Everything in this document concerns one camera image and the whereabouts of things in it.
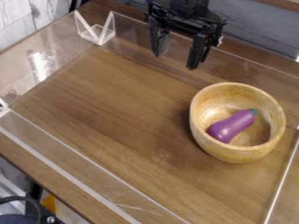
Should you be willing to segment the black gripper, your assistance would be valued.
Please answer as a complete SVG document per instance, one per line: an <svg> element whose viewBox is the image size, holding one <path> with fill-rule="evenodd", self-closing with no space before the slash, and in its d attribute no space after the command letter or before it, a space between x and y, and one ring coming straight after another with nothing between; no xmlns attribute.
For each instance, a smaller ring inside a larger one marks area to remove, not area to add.
<svg viewBox="0 0 299 224"><path fill-rule="evenodd" d="M186 68L193 70L204 62L210 46L218 46L226 20L209 10L209 0L145 0L146 23L153 55L168 51L169 32L192 38Z"/></svg>

